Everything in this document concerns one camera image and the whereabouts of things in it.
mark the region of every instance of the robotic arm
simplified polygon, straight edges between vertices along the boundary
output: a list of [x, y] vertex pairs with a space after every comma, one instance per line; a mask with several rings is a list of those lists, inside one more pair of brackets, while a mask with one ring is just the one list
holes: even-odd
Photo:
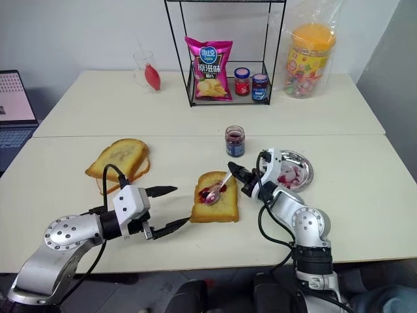
[[82, 215], [54, 220], [46, 229], [38, 250], [26, 261], [7, 295], [2, 312], [60, 312], [80, 259], [92, 247], [117, 237], [128, 239], [143, 231], [146, 239], [163, 237], [184, 225], [188, 218], [154, 230], [148, 224], [148, 196], [176, 190], [172, 186], [148, 189], [124, 186], [114, 197], [114, 211], [97, 207]]
[[343, 299], [338, 276], [333, 271], [331, 242], [327, 239], [329, 217], [322, 210], [306, 205], [298, 194], [277, 185], [281, 151], [270, 148], [259, 154], [257, 165], [260, 159], [263, 161], [262, 168], [254, 168], [252, 172], [233, 162], [229, 162], [228, 166], [232, 175], [244, 183], [242, 192], [268, 204], [270, 215], [295, 237], [292, 243], [295, 276], [307, 311], [346, 312], [338, 305], [343, 306]]

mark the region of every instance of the laptop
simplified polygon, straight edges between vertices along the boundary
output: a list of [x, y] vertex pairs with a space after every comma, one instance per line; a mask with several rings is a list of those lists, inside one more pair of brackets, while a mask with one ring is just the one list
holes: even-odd
[[0, 174], [38, 126], [17, 70], [0, 70]]

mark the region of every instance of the orange lid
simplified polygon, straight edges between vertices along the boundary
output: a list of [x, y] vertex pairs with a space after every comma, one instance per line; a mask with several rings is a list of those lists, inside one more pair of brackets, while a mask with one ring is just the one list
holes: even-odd
[[309, 23], [293, 31], [293, 42], [302, 49], [326, 51], [334, 46], [336, 37], [327, 26]]

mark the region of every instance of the toast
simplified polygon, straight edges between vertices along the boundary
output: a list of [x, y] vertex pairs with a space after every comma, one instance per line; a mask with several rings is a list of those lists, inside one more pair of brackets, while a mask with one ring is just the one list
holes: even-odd
[[209, 222], [237, 222], [239, 221], [239, 211], [237, 207], [237, 184], [232, 176], [226, 182], [226, 188], [220, 192], [220, 199], [212, 204], [205, 205], [204, 196], [206, 192], [222, 181], [224, 171], [211, 171], [203, 174], [198, 179], [198, 184], [194, 190], [194, 206], [191, 212], [191, 223]]
[[[85, 171], [88, 176], [101, 179], [104, 167], [112, 163], [116, 165], [130, 181], [134, 180], [137, 169], [148, 155], [148, 146], [137, 139], [120, 139], [104, 149], [97, 160]], [[107, 180], [118, 183], [118, 175], [113, 168], [107, 172]]]
[[[146, 174], [151, 168], [151, 162], [149, 162], [149, 157], [145, 157], [140, 167], [136, 170], [136, 173], [133, 177], [133, 180], [130, 182], [132, 183], [142, 175]], [[103, 194], [103, 180], [100, 178], [96, 178], [97, 187], [100, 190], [100, 193]], [[120, 188], [119, 183], [115, 183], [113, 181], [107, 180], [107, 194], [110, 192], [115, 191], [116, 189]]]

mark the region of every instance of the plastic jar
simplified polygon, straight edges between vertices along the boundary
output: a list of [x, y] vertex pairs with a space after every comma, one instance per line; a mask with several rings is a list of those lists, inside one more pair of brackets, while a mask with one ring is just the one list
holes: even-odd
[[291, 97], [308, 98], [323, 75], [336, 38], [319, 23], [309, 23], [293, 31], [288, 51], [284, 91]]
[[242, 127], [232, 125], [225, 132], [226, 151], [231, 157], [240, 157], [245, 153], [245, 131]]
[[238, 96], [247, 96], [250, 93], [250, 71], [246, 67], [235, 70], [235, 93]]
[[255, 74], [252, 77], [252, 99], [265, 102], [268, 99], [269, 78], [266, 74]]

